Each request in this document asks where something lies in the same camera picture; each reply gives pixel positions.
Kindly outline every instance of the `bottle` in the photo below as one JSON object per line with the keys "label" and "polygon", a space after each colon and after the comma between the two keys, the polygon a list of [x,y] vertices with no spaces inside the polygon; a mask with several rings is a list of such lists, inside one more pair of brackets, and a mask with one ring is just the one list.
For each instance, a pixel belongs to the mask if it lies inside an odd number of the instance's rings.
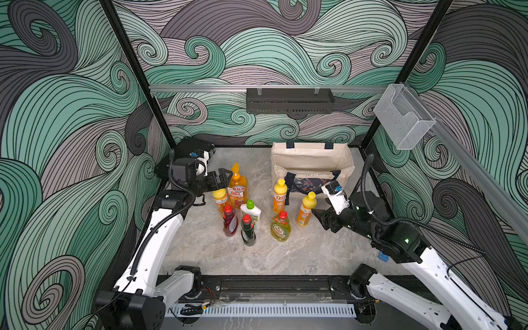
{"label": "bottle", "polygon": [[284,200],[286,199],[287,191],[286,181],[280,179],[274,187],[273,212],[280,213],[280,211],[284,211]]}
{"label": "bottle", "polygon": [[304,227],[308,224],[310,216],[312,215],[312,209],[317,205],[315,200],[315,193],[310,191],[308,196],[303,198],[303,203],[300,205],[299,215],[297,216],[297,224]]}
{"label": "bottle", "polygon": [[277,241],[284,242],[288,239],[291,233],[290,219],[288,213],[281,211],[271,218],[271,236]]}
{"label": "bottle", "polygon": [[251,217],[251,222],[255,224],[260,218],[260,209],[255,206],[253,200],[248,200],[247,204],[242,204],[240,206],[240,211],[242,211],[242,216],[249,215]]}
{"label": "bottle", "polygon": [[228,187],[229,202],[235,209],[239,209],[242,204],[248,202],[248,179],[238,173],[238,163],[235,163],[231,170],[233,177]]}
{"label": "bottle", "polygon": [[224,208],[229,204],[228,196],[225,192],[225,189],[218,189],[213,191],[213,198],[214,202],[216,203],[216,207],[218,207],[218,212],[220,212],[220,214],[223,214]]}
{"label": "bottle", "polygon": [[237,232],[238,218],[231,205],[227,204],[224,208],[224,234],[227,237],[233,236]]}
{"label": "bottle", "polygon": [[244,244],[247,246],[253,246],[255,244],[255,241],[257,240],[257,235],[255,234],[255,231],[253,230],[254,223],[251,221],[251,217],[249,214],[244,215],[242,218],[242,240],[244,241]]}

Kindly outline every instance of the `black cable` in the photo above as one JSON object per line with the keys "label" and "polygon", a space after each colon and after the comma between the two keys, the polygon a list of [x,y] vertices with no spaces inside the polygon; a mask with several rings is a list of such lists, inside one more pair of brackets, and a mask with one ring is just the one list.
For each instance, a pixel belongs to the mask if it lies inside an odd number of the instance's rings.
{"label": "black cable", "polygon": [[476,256],[476,257],[472,257],[472,258],[467,258],[467,259],[464,259],[464,260],[461,260],[461,261],[457,261],[455,263],[453,263],[451,266],[447,267],[447,276],[449,276],[449,271],[451,268],[453,268],[454,266],[458,265],[459,263],[463,263],[463,262],[466,262],[466,261],[470,261],[470,260],[473,260],[473,259],[478,259],[478,258],[482,258],[484,255],[481,254],[480,256]]}
{"label": "black cable", "polygon": [[410,222],[410,223],[415,224],[415,225],[417,225],[417,226],[419,226],[419,227],[422,227],[422,228],[424,228],[424,229],[427,229],[427,230],[429,230],[430,232],[433,232],[433,233],[435,233],[436,235],[438,235],[438,236],[440,236],[440,237],[442,237],[442,238],[445,238],[445,239],[448,240],[448,241],[451,241],[451,242],[453,242],[453,243],[456,243],[456,244],[458,244],[458,245],[460,245],[460,246],[462,246],[462,247],[464,247],[464,248],[466,248],[466,249],[469,249],[469,250],[472,250],[472,251],[478,252],[478,253],[483,254],[483,255],[486,254],[486,251],[483,251],[483,250],[481,250],[481,249],[475,248],[475,247],[473,247],[472,245],[470,245],[470,244],[468,244],[468,243],[466,243],[466,242],[463,242],[463,241],[461,241],[461,240],[459,240],[459,239],[457,239],[457,238],[455,238],[455,237],[453,237],[453,236],[451,236],[451,235],[448,235],[448,234],[446,234],[446,233],[444,233],[444,232],[439,231],[438,229],[436,229],[436,228],[434,228],[434,227],[431,227],[431,226],[429,226],[429,225],[426,225],[426,224],[421,223],[421,222],[419,222],[419,221],[416,221],[416,220],[414,220],[414,219],[404,218],[404,217],[399,217],[399,218],[395,218],[394,220],[397,220],[397,221],[404,221],[404,222]]}
{"label": "black cable", "polygon": [[361,192],[361,198],[363,199],[363,203],[365,204],[366,210],[369,213],[369,215],[379,224],[381,225],[391,225],[395,222],[397,222],[395,219],[392,219],[390,221],[383,221],[380,218],[378,218],[378,215],[374,211],[374,209],[370,206],[369,201],[366,199],[365,195],[365,180],[366,180],[366,174],[369,172],[370,167],[372,166],[372,163],[374,162],[374,154],[369,154],[365,159],[365,164],[363,165],[363,170],[361,171],[361,177],[360,177],[360,192]]}
{"label": "black cable", "polygon": [[139,265],[139,261],[141,260],[141,256],[143,255],[143,252],[145,251],[145,248],[147,247],[148,245],[148,242],[150,241],[150,239],[152,238],[152,236],[154,236],[154,234],[167,222],[169,221],[170,219],[174,218],[175,216],[177,216],[178,214],[182,213],[182,212],[185,212],[187,211],[191,206],[193,206],[194,204],[194,201],[196,200],[196,196],[194,195],[194,192],[192,190],[190,190],[189,188],[179,184],[176,180],[174,180],[174,178],[172,177],[172,163],[174,161],[174,150],[171,149],[171,151],[169,152],[169,166],[168,166],[168,178],[169,180],[171,181],[171,183],[173,185],[175,185],[176,187],[178,187],[179,189],[183,190],[184,192],[188,193],[190,195],[190,201],[188,203],[186,203],[184,206],[182,206],[181,208],[179,208],[178,210],[172,212],[171,214],[169,214],[168,216],[166,216],[163,220],[161,220],[160,222],[158,222],[157,225],[155,225],[154,227],[152,227],[150,229],[150,232],[147,234],[147,236],[145,236],[145,239],[143,240],[143,242],[141,243],[141,245],[139,246],[139,249],[137,250],[137,254],[134,258],[134,262],[132,263],[132,268],[130,269],[130,275],[133,276],[135,273],[137,273],[137,267]]}
{"label": "black cable", "polygon": [[105,308],[106,306],[110,305],[111,303],[114,302],[114,300],[116,300],[117,298],[119,298],[119,296],[121,294],[123,294],[123,292],[125,292],[125,290],[128,288],[128,286],[130,285],[130,283],[132,283],[132,280],[133,279],[130,279],[130,281],[128,281],[127,285],[125,285],[125,287],[123,288],[123,290],[121,290],[120,293],[117,294],[117,296],[115,296],[114,298],[112,298],[112,300],[110,300],[109,302],[107,302],[104,306],[102,306],[101,308],[99,308],[98,310],[96,310],[95,312],[93,312],[90,317],[88,317],[88,320],[86,321],[86,323],[84,324],[84,327],[83,328],[86,328],[88,326],[88,323],[90,323],[90,320],[92,319],[92,317],[94,317],[97,313],[99,313],[103,308]]}

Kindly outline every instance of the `gray marble surface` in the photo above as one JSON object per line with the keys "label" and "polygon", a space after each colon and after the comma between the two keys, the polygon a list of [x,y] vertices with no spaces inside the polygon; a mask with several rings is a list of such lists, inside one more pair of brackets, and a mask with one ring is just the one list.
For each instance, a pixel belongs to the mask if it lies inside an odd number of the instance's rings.
{"label": "gray marble surface", "polygon": [[[350,192],[361,174],[363,159],[352,148],[355,171],[346,192]],[[325,231],[312,216],[306,227],[295,222],[301,199],[290,199],[286,206],[291,220],[291,234],[286,242],[278,242],[270,233],[274,215],[271,197],[270,148],[217,148],[209,170],[231,169],[240,164],[240,173],[248,178],[249,198],[262,210],[255,225],[257,242],[244,245],[240,226],[232,237],[223,233],[223,219],[216,210],[211,193],[205,194],[207,205],[192,207],[178,229],[163,261],[161,273],[172,272],[179,265],[199,266],[207,275],[348,275],[361,263],[374,267],[384,275],[408,275],[392,260],[384,262],[368,239],[342,228],[338,233]],[[366,189],[377,194],[370,176]],[[318,200],[319,209],[329,205]]]}

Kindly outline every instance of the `red bottle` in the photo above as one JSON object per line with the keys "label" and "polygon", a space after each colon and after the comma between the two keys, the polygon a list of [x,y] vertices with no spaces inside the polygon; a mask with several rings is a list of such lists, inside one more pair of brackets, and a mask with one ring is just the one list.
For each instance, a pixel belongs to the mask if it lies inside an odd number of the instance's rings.
{"label": "red bottle", "polygon": [[224,234],[227,237],[233,236],[237,232],[238,218],[231,205],[224,208]]}

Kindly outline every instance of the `gray swirl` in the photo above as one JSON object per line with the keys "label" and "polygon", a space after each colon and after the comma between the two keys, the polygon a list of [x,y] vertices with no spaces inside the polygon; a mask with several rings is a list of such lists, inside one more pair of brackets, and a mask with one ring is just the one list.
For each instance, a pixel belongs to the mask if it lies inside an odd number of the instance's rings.
{"label": "gray swirl", "polygon": [[66,325],[73,312],[84,287],[84,267],[79,259],[73,256],[61,256],[48,262],[33,278],[22,301],[22,318],[28,324],[40,324],[55,313],[62,298],[63,288],[60,284],[52,284],[42,294],[39,304],[35,306],[35,298],[40,286],[54,273],[66,271],[71,275],[71,293],[58,315],[53,319],[47,330],[61,330]]}

